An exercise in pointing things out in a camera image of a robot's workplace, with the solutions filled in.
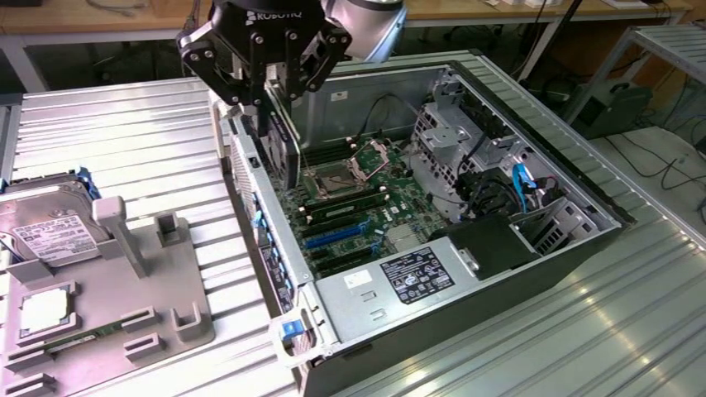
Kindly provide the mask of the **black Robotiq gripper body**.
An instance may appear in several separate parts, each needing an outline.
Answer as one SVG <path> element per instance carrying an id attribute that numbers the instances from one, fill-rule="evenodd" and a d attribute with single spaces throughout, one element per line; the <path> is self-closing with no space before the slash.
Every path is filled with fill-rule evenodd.
<path id="1" fill-rule="evenodd" d="M 324 22 L 318 1 L 216 1 L 212 33 L 244 65 L 299 58 Z"/>

